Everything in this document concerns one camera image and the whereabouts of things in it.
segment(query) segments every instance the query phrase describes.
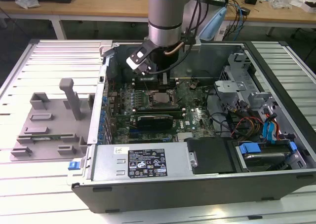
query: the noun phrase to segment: motherboard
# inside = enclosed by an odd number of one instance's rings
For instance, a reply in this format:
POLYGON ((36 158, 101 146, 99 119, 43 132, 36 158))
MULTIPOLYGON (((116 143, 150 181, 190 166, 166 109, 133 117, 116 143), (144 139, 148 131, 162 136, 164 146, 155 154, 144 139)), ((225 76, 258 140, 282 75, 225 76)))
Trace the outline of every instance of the motherboard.
MULTIPOLYGON (((214 136, 206 115, 206 87, 191 79, 177 81, 171 89, 153 90, 145 81, 115 87, 104 93, 107 119, 100 131, 111 127, 112 144, 183 142, 186 138, 214 136)), ((108 143, 102 135, 98 143, 108 143)))

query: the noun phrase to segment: slotted metal surface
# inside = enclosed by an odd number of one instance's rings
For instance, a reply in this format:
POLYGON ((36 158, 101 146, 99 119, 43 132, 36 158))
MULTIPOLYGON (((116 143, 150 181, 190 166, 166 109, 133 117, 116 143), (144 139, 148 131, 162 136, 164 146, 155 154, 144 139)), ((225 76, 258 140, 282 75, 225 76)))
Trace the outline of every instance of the slotted metal surface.
MULTIPOLYGON (((316 130, 316 80, 315 75, 287 46, 278 42, 253 42, 263 59, 293 99, 307 121, 316 130)), ((258 73, 262 88, 268 87, 258 73)))
MULTIPOLYGON (((79 96, 85 98, 87 93, 93 92, 93 87, 97 83, 98 68, 101 66, 98 57, 89 64, 49 64, 50 60, 46 59, 42 64, 36 65, 29 64, 30 57, 36 52, 55 55, 56 52, 63 53, 63 49, 67 50, 65 54, 69 51, 96 54, 99 43, 100 41, 41 41, 37 46, 29 46, 17 64, 21 67, 10 75, 11 80, 0 89, 1 224, 254 224, 258 221, 263 224, 296 224, 316 220, 316 186, 301 188, 277 201, 94 214, 71 191, 70 185, 77 179, 68 176, 67 161, 10 163, 10 149, 15 144, 16 135, 28 114, 33 90, 50 91, 52 94, 48 94, 48 97, 51 99, 65 98, 58 85, 60 78, 67 75, 73 77, 75 89, 81 90, 79 96), (250 220, 248 216, 253 215, 262 216, 262 219, 250 220)), ((304 99, 295 100, 296 103, 304 103, 304 99)), ((80 173, 81 171, 75 171, 73 174, 78 176, 80 173)))
POLYGON ((0 137, 3 138, 0 149, 14 146, 34 92, 45 92, 50 99, 65 99, 59 82, 63 77, 71 77, 79 98, 95 93, 102 65, 100 42, 41 40, 29 45, 20 68, 0 99, 0 137))

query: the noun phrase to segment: wooden table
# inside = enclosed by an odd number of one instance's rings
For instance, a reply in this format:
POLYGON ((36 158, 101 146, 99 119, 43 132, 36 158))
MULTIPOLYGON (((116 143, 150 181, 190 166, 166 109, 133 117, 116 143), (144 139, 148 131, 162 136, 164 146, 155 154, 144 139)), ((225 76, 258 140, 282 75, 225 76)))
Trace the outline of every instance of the wooden table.
MULTIPOLYGON (((306 13, 298 7, 272 9, 267 1, 258 1, 256 5, 244 4, 244 0, 237 1, 251 10, 246 25, 316 28, 316 14, 306 13)), ((0 1, 0 7, 12 18, 50 20, 58 39, 66 39, 61 20, 147 22, 148 17, 148 0, 73 0, 71 3, 40 4, 41 7, 26 10, 13 1, 0 1)), ((221 29, 225 29, 234 18, 235 11, 229 6, 221 29)))

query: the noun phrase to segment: gray post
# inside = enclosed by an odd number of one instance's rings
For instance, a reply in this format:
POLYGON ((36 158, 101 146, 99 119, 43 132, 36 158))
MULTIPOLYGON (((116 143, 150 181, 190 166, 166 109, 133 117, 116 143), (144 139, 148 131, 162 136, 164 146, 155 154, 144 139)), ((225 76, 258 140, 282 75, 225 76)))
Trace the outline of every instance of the gray post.
POLYGON ((0 28, 1 29, 6 29, 8 25, 6 24, 4 18, 0 18, 0 28))
POLYGON ((273 32, 274 29, 275 29, 274 27, 269 27, 269 29, 268 29, 267 32, 266 32, 266 35, 267 35, 268 37, 271 36, 271 34, 272 34, 272 32, 273 32))
POLYGON ((78 96, 73 91, 74 81, 72 78, 62 78, 59 83, 59 88, 63 90, 68 99, 71 110, 73 111, 76 120, 81 119, 80 101, 78 96))

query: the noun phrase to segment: robotic arm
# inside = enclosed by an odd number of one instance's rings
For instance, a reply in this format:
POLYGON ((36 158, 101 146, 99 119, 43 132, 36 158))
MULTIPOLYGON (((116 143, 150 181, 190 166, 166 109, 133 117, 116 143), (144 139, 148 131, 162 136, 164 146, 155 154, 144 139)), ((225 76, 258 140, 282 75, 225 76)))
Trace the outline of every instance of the robotic arm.
POLYGON ((187 2, 189 0, 149 0, 149 40, 145 41, 126 60, 137 73, 158 75, 158 78, 164 78, 163 84, 166 84, 169 71, 179 65, 189 54, 193 41, 186 53, 178 60, 178 51, 187 43, 191 30, 194 30, 193 39, 197 36, 198 23, 201 19, 201 2, 196 0, 188 31, 184 40, 181 40, 184 7, 187 2), (192 28, 197 10, 197 26, 192 28), (148 58, 156 69, 153 69, 148 58))

